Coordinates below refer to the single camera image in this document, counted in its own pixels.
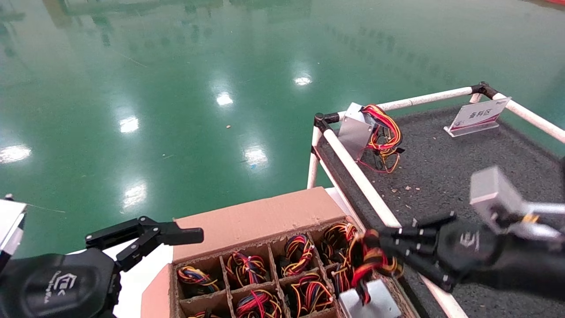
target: colorful wire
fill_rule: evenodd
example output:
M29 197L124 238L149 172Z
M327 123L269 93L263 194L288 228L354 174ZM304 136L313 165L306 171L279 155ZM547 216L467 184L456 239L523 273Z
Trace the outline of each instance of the colorful wire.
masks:
M293 261L294 256L298 254L298 260L295 263L283 267L283 276L294 276L304 272L310 261L312 260L314 244L305 235L295 235L288 240L284 247L286 258Z
M260 318L281 318L283 311L278 299L266 290L252 290L249 296L237 302L237 318L251 318L255 315Z
M371 134L367 147L362 149L360 154L358 154L358 158L361 158L360 155L362 155L366 149L371 149L380 157L383 168L374 169L371 165L361 160L359 160L359 162L370 167L376 172L392 173L400 161L401 151L398 148L402 142L402 132L400 131L400 128L396 122L377 105L369 104L363 107L361 112L370 115L377 123L377 127ZM389 167L386 162L391 156L396 156L396 158L394 160L394 164Z
M308 273L297 283L290 284L297 300L296 317L326 309L332 302L332 293L321 282L320 275Z
M179 281L185 284L198 285L204 287L208 293L219 291L218 280L212 279L210 275L192 266L184 266L177 271Z
M357 233L357 228L351 223L338 223L324 231L323 254L328 261L339 263L337 269L331 273L337 294L350 288L353 272L349 258L349 246Z
M387 277L400 277L403 275L403 266L397 261L396 257L388 258L378 245L379 234L375 230L367 230L362 237L357 237L349 248L349 259L352 253L361 250L362 261L360 264L353 264L353 278L351 287L356 290L363 290L362 301L367 304L371 301L366 284L373 279L375 271Z
M239 287L267 281L267 268L259 255L245 256L240 252L234 252L228 258L226 270Z

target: green epoxy floor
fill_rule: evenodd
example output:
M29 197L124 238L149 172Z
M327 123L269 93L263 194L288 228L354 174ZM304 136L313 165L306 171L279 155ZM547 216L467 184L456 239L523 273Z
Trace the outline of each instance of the green epoxy floor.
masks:
M352 101L485 80L565 127L565 11L543 1L0 4L0 192L35 205L19 256L305 188L313 114Z

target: dark gray mat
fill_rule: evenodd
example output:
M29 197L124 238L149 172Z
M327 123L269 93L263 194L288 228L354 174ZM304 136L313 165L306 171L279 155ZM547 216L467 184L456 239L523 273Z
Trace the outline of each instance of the dark gray mat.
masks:
M499 165L527 200L563 202L559 160L527 138L502 124L475 134L450 137L443 126L456 115L458 107L396 118L404 140L400 167L393 174L379 174L360 166L402 224L414 216L456 211L461 217L480 222L469 206L470 177L474 171ZM322 138L319 156L332 171L366 226L382 223L360 189ZM443 317L428 290L412 272L404 281L408 293L417 297L430 317ZM526 318L564 317L565 303L519 293L493 291L480 286L461 285L454 296L469 317Z

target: white sign stand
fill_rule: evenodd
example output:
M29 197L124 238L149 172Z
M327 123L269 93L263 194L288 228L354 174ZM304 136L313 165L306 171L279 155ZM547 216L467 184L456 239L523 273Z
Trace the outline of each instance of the white sign stand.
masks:
M500 100L464 105L455 116L451 126L445 126L444 130L451 137L457 137L496 128L499 126L496 120L511 98L506 97Z

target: white table surface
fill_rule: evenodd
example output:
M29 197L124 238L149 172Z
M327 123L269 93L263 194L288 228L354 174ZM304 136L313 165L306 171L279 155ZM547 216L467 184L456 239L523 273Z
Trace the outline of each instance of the white table surface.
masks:
M345 202L341 199L335 188L327 188L326 192L340 206L343 212L351 215ZM104 251L108 256L116 259L116 255L130 245L129 241ZM114 307L114 315L117 318L140 318L141 317L141 295L149 286L153 278L161 269L173 259L172 246L161 245L149 256L145 257L139 264L127 273L121 274L121 293L119 304Z

